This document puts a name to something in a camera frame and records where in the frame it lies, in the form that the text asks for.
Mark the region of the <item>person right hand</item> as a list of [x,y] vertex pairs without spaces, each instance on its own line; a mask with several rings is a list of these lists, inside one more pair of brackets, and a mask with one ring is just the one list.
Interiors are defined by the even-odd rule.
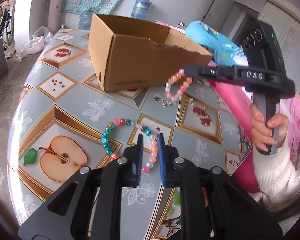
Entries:
[[269,145],[276,145],[280,148],[286,138],[289,120],[286,115],[278,113],[270,120],[264,122],[263,114],[252,103],[249,106],[251,113],[251,135],[255,146],[264,152]]

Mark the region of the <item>white quilted sleeve forearm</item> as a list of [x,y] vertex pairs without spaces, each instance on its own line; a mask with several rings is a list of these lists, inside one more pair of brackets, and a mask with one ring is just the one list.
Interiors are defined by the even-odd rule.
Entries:
[[253,151],[254,174],[260,191],[253,194],[276,221],[283,221],[300,213],[300,168],[290,159],[287,139],[274,155]]

